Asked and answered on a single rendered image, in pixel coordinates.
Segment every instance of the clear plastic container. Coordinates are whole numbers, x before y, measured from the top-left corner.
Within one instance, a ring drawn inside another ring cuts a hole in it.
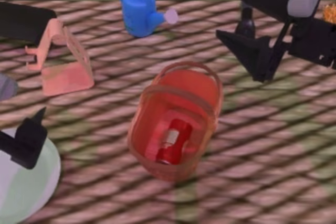
[[[189,178],[216,130],[223,96],[218,76],[205,65],[167,66],[140,97],[128,134],[130,152],[159,179]]]

